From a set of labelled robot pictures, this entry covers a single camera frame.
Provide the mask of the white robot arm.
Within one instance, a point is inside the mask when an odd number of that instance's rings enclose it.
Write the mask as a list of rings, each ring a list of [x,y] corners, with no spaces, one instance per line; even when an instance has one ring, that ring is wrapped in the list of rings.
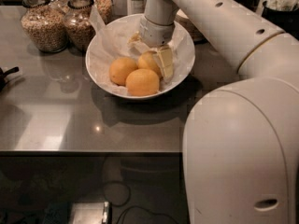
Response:
[[[182,10],[241,76],[201,98],[183,134],[191,224],[296,224],[299,43],[234,0],[147,0],[150,47]]]

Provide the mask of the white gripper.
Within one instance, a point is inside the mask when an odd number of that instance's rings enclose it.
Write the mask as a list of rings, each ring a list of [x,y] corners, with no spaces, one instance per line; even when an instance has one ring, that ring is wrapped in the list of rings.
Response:
[[[172,50],[169,46],[164,46],[171,41],[174,30],[174,23],[170,25],[156,24],[145,16],[141,16],[139,32],[135,32],[127,42],[129,49],[134,49],[140,54],[149,51],[150,48],[156,48],[153,50],[153,59],[157,63],[163,79],[171,79],[174,75]]]

